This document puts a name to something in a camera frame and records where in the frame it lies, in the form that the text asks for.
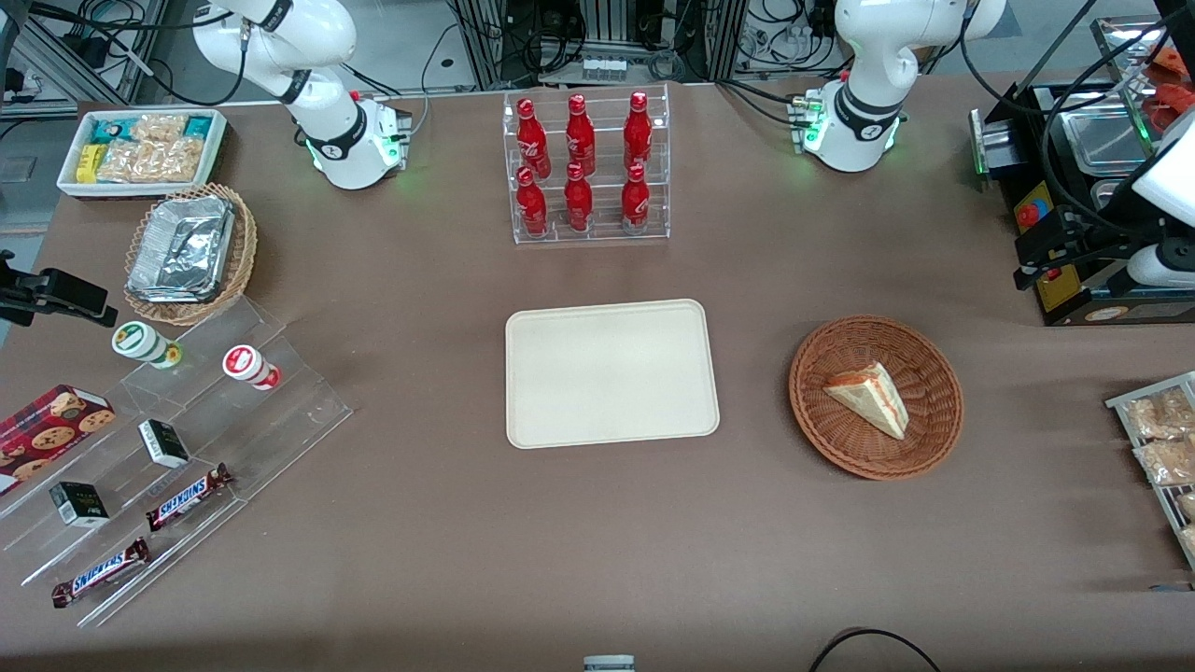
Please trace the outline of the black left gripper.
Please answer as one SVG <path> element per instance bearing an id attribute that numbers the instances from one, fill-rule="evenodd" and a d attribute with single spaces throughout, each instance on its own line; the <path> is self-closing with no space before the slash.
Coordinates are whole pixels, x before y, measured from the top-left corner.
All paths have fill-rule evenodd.
<path id="1" fill-rule="evenodd" d="M 1019 291 L 1103 292 L 1114 273 L 1121 271 L 1121 259 L 1136 252 L 1134 238 L 1083 216 L 1073 207 L 1017 209 L 1016 221 L 1021 268 L 1013 273 L 1013 285 Z M 1044 268 L 1060 246 L 1062 261 Z"/>

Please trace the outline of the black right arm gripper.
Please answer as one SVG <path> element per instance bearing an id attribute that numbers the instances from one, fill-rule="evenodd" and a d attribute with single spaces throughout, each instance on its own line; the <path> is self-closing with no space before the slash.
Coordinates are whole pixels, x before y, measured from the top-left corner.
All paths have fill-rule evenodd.
<path id="1" fill-rule="evenodd" d="M 33 324 L 35 314 L 68 314 L 114 328 L 120 311 L 108 305 L 108 291 L 60 269 L 47 268 L 39 273 L 33 289 L 24 285 L 32 276 L 14 271 L 8 264 L 14 259 L 10 250 L 1 251 L 1 319 L 18 326 Z"/>

